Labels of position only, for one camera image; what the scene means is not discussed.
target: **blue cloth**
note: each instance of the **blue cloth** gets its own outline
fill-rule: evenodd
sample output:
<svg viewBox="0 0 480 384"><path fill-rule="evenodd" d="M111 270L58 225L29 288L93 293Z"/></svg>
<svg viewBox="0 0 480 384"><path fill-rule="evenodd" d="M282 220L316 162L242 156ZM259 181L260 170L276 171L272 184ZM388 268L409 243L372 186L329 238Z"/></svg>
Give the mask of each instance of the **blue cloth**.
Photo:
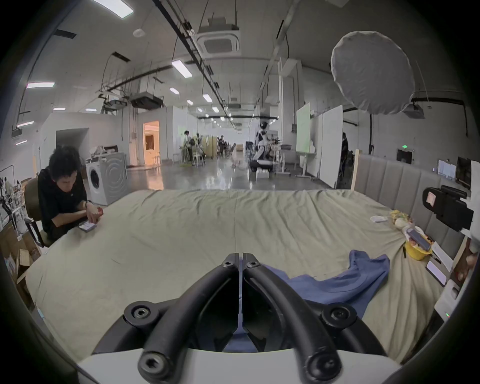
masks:
<svg viewBox="0 0 480 384"><path fill-rule="evenodd" d="M318 281L309 275L288 278L279 269L267 266L290 285L302 299L321 304L342 302L350 304L363 317L367 305L380 285L387 279L390 260L386 255L371 259L366 252L350 251L350 267L336 277Z"/></svg>

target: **black hair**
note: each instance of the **black hair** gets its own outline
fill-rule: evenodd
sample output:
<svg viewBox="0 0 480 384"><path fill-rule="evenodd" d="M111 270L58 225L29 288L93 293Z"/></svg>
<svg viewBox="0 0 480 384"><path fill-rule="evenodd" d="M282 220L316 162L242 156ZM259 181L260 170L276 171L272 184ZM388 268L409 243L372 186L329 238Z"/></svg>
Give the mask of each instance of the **black hair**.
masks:
<svg viewBox="0 0 480 384"><path fill-rule="evenodd" d="M81 166L78 151L69 145L60 145L55 148L48 162L48 168L54 181L61 177L71 176L75 171L79 172Z"/></svg>

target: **white partition wall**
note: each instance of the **white partition wall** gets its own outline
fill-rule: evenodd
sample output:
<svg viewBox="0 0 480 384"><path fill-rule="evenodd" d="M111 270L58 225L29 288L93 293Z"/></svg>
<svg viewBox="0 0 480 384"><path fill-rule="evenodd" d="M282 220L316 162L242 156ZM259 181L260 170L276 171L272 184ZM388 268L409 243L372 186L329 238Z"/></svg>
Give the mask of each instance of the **white partition wall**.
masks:
<svg viewBox="0 0 480 384"><path fill-rule="evenodd" d="M320 180L336 187L342 152L343 107L340 105L323 114Z"/></svg>

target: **paper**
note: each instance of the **paper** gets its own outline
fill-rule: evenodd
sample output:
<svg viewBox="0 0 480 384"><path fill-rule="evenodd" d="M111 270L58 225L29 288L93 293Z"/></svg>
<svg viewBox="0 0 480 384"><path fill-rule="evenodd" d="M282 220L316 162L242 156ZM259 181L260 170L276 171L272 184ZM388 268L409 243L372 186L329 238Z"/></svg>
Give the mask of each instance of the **paper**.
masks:
<svg viewBox="0 0 480 384"><path fill-rule="evenodd" d="M447 278L446 276L442 273L438 267L432 263L431 261L428 262L427 264L427 269L440 281L442 285L445 285L447 283Z"/></svg>
<svg viewBox="0 0 480 384"><path fill-rule="evenodd" d="M431 192L428 192L428 195L427 195L427 203L430 204L431 206L433 206L435 204L435 199L436 199L437 196L435 196L433 193Z"/></svg>
<svg viewBox="0 0 480 384"><path fill-rule="evenodd" d="M387 221L388 218L385 216L372 216L370 217L370 220L373 221L374 223L382 223L384 221Z"/></svg>
<svg viewBox="0 0 480 384"><path fill-rule="evenodd" d="M445 265L445 268L448 270L448 272L451 272L452 266L453 266L453 260L450 256L448 256L445 253L445 251L440 247L440 245L437 242L433 243L432 251L440 259L442 264Z"/></svg>

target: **concrete floor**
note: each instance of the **concrete floor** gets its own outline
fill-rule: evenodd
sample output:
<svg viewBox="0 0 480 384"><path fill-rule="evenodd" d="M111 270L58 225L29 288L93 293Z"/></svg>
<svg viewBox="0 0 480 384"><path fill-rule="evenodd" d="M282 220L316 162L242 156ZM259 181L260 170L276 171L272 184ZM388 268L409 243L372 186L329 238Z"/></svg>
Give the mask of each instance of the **concrete floor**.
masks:
<svg viewBox="0 0 480 384"><path fill-rule="evenodd" d="M192 167L186 164L162 165L150 170L130 168L128 180L133 191L142 189L245 189L261 191L324 190L328 186L323 182L296 178L293 166L287 167L292 176L270 175L270 179L255 180L243 162L233 168L230 159L207 159L205 166ZM297 167L295 174L300 174Z"/></svg>

